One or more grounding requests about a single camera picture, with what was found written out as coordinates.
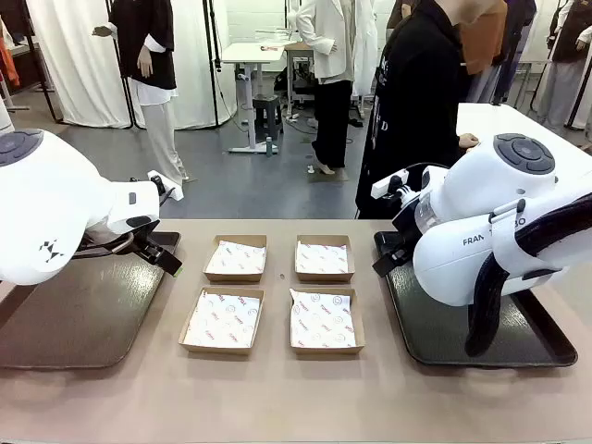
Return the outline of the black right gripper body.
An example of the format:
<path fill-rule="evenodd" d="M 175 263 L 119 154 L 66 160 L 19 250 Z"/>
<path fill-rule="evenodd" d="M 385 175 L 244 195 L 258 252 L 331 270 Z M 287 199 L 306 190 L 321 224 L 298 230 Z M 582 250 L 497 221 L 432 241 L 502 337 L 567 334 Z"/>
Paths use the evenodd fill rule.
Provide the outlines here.
<path fill-rule="evenodd" d="M 414 213 L 399 213 L 392 224 L 402 238 L 403 249 L 412 252 L 419 241 L 419 228 Z"/>

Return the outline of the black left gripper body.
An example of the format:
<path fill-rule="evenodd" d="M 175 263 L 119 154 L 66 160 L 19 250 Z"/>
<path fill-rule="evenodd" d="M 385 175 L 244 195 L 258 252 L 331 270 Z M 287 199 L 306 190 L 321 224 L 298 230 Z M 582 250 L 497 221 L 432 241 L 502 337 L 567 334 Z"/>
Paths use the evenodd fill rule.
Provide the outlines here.
<path fill-rule="evenodd" d="M 151 233 L 150 228 L 140 228 L 133 231 L 131 252 L 142 259 L 158 259 L 162 253 L 162 247 L 150 237 Z"/>

